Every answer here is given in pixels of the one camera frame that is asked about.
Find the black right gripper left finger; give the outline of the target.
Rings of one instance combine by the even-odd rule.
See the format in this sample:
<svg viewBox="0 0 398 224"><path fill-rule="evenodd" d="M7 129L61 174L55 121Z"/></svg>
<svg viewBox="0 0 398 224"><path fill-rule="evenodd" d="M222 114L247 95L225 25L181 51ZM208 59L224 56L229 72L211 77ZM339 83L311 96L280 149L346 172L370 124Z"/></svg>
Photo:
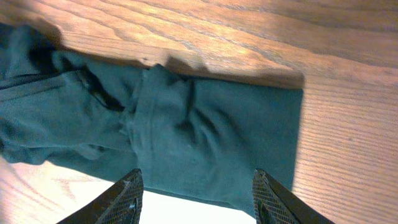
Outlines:
<svg viewBox="0 0 398 224"><path fill-rule="evenodd" d="M143 193L142 172L133 169L58 224L139 224Z"/></svg>

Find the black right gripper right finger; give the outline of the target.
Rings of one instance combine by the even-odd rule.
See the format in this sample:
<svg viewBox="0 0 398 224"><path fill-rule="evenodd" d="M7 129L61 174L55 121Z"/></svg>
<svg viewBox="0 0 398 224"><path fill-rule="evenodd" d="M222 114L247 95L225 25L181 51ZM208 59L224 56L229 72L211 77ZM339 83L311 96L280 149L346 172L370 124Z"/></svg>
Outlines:
<svg viewBox="0 0 398 224"><path fill-rule="evenodd" d="M257 224L333 224L262 169L254 171L252 194Z"/></svg>

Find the black Sydrogen t-shirt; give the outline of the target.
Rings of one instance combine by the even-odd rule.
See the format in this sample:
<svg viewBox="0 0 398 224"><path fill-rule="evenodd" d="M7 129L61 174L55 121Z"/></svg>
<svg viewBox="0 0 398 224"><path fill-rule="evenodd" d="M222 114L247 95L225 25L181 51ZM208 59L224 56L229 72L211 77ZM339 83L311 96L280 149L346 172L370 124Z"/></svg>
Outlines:
<svg viewBox="0 0 398 224"><path fill-rule="evenodd" d="M178 75L58 50L29 26L1 26L1 155L49 161L254 215L264 169L291 188L302 90Z"/></svg>

